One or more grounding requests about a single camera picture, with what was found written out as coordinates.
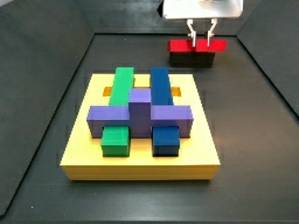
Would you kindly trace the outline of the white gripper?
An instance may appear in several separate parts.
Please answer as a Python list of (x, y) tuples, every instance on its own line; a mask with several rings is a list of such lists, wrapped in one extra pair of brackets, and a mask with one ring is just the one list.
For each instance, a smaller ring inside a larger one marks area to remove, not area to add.
[(192, 19), (211, 18), (209, 29), (205, 32), (207, 46), (211, 46), (217, 18), (237, 18), (243, 12), (243, 0), (163, 0), (161, 9), (164, 19), (187, 19), (191, 47), (196, 46), (196, 31), (192, 27)]

